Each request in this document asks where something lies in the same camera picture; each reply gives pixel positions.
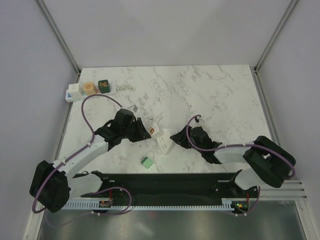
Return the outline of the white cube plug orange logo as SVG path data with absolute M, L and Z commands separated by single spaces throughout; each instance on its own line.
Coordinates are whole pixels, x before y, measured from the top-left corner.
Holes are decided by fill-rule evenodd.
M 162 135 L 162 130 L 159 125 L 154 122 L 149 128 L 149 133 L 153 139 L 157 139 Z

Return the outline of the small white power socket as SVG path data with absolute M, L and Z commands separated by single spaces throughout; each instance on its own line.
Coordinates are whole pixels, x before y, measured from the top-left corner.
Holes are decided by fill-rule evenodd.
M 174 146 L 174 141 L 171 139 L 171 136 L 177 134 L 175 129 L 162 129 L 163 133 L 161 136 L 157 137 L 157 143 L 159 145 L 160 151 L 163 155 L 168 155 L 171 149 Z

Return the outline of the green plug adapter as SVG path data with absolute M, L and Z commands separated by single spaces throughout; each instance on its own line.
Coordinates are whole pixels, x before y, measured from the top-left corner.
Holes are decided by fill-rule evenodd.
M 141 158 L 140 163 L 142 164 L 142 166 L 144 166 L 146 169 L 149 169 L 153 164 L 153 160 L 150 159 L 149 157 L 145 156 Z

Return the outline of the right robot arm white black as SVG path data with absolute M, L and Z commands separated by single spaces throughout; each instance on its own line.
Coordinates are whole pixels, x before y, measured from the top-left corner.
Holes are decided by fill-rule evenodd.
M 222 145 L 213 141 L 202 126 L 186 125 L 170 139 L 185 149 L 197 150 L 210 164 L 248 164 L 249 168 L 237 171 L 229 184 L 229 191 L 235 197 L 256 185 L 280 188 L 296 173 L 295 158 L 263 135 L 245 144 Z

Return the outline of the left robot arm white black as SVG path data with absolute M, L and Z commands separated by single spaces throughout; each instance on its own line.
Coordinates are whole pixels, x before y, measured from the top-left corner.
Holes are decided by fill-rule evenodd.
M 80 149 L 52 163 L 45 160 L 40 162 L 35 169 L 29 193 L 35 202 L 40 202 L 51 213 L 61 210 L 70 199 L 85 194 L 94 192 L 104 197 L 109 193 L 110 185 L 97 172 L 82 177 L 75 177 L 76 174 L 91 161 L 119 145 L 123 139 L 135 143 L 150 138 L 141 118 L 122 108 L 114 119 L 99 127 L 93 139 Z

